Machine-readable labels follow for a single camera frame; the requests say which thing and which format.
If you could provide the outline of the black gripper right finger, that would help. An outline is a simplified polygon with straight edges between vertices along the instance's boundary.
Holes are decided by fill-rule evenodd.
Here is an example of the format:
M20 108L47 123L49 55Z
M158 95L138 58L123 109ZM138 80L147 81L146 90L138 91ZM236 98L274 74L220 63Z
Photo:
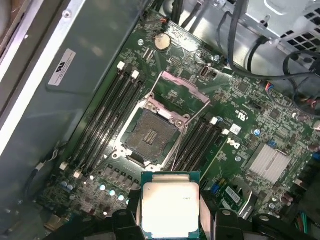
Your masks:
M230 209L220 209L211 192L201 192L199 204L200 239L207 240L293 240L294 229L269 214L252 220Z

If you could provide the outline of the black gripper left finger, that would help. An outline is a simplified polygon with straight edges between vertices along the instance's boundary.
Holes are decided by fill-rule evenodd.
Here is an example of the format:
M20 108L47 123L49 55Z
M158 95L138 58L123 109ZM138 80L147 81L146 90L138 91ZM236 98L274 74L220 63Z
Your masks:
M141 240L142 228L137 223L142 191L131 190L126 209L117 210L103 220L95 216L77 217L50 235L46 240Z

